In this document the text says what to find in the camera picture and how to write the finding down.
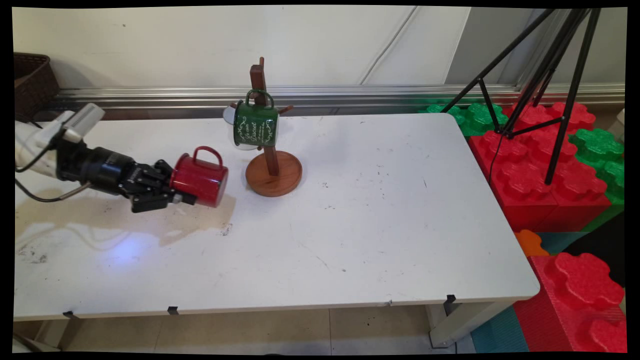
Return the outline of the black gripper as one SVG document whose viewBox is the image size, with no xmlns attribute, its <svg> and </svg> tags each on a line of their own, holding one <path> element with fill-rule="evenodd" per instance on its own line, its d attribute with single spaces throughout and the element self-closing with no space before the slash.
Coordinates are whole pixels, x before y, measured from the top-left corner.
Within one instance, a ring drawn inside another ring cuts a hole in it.
<svg viewBox="0 0 640 360">
<path fill-rule="evenodd" d="M 171 183 L 174 169 L 163 159 L 155 168 L 123 153 L 107 148 L 89 149 L 79 161 L 78 181 L 89 188 L 114 196 L 131 196 L 131 212 L 162 210 L 169 204 L 195 205 L 197 197 L 189 193 L 147 193 L 160 191 Z"/>
</svg>

